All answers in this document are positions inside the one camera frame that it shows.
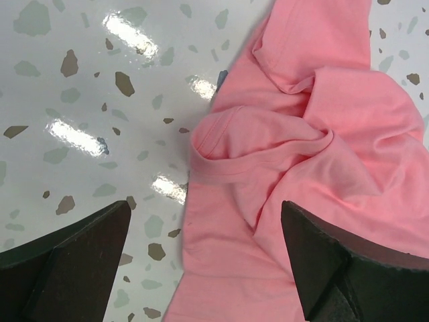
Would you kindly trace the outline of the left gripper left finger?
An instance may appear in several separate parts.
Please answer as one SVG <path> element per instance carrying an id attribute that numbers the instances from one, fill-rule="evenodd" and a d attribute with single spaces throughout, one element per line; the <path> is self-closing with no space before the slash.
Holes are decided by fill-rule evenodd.
<path id="1" fill-rule="evenodd" d="M 1 253 L 2 321 L 102 321 L 131 219 L 127 201 Z"/>

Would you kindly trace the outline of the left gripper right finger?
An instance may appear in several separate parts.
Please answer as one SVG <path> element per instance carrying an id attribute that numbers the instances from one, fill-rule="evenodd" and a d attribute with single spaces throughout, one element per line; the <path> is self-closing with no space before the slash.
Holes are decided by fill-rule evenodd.
<path id="1" fill-rule="evenodd" d="M 427 321 L 428 259 L 332 225 L 291 201 L 281 223 L 306 321 Z"/>

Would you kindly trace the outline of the light pink t shirt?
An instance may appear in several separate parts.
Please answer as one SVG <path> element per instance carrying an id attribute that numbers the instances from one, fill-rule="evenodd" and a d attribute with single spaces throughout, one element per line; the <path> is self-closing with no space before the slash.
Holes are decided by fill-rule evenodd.
<path id="1" fill-rule="evenodd" d="M 371 70 L 370 1 L 276 1 L 191 135 L 184 274 L 166 321 L 303 321 L 282 202 L 428 255 L 428 151 Z"/>

